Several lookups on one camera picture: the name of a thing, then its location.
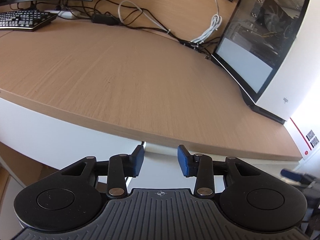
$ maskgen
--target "wooden desk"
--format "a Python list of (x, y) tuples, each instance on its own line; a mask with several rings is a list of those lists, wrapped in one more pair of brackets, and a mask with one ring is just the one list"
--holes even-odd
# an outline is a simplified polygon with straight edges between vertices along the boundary
[(301, 158), (223, 69), (159, 35), (55, 20), (2, 36), (0, 58), (0, 97), (60, 120), (216, 155)]

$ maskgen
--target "red line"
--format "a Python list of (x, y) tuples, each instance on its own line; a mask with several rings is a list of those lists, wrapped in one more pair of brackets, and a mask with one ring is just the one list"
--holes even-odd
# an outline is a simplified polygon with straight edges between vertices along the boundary
[(302, 138), (304, 139), (304, 141), (306, 142), (306, 144), (308, 145), (310, 151), (312, 151), (308, 141), (305, 139), (305, 137), (303, 136), (302, 132), (299, 130), (298, 126), (294, 123), (294, 121), (292, 120), (292, 118), (290, 117), (290, 120), (293, 122), (294, 126), (298, 129), (299, 133), (301, 134)]

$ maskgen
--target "white power strip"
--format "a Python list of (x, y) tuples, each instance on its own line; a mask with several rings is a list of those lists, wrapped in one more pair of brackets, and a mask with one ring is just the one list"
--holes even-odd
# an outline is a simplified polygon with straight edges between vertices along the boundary
[(66, 19), (76, 19), (76, 16), (80, 16), (79, 11), (55, 11), (55, 10), (45, 10), (45, 12), (58, 13), (59, 16)]

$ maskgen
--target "crosshair symbol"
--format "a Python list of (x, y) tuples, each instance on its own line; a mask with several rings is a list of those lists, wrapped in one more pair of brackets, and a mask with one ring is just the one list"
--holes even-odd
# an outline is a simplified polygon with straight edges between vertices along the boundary
[(159, 191), (156, 194), (159, 195), (160, 197), (162, 197), (162, 196), (164, 196), (164, 194), (167, 194), (167, 193), (164, 193), (163, 191)]

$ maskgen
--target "metal screw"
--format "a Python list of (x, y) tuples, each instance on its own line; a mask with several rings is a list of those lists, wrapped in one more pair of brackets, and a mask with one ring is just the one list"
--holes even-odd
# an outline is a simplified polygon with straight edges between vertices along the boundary
[(201, 196), (207, 196), (212, 194), (212, 189), (208, 188), (208, 187), (201, 187), (197, 190), (197, 193)]
[(109, 190), (109, 194), (113, 196), (120, 196), (124, 193), (124, 190), (120, 187), (114, 187), (111, 190)]

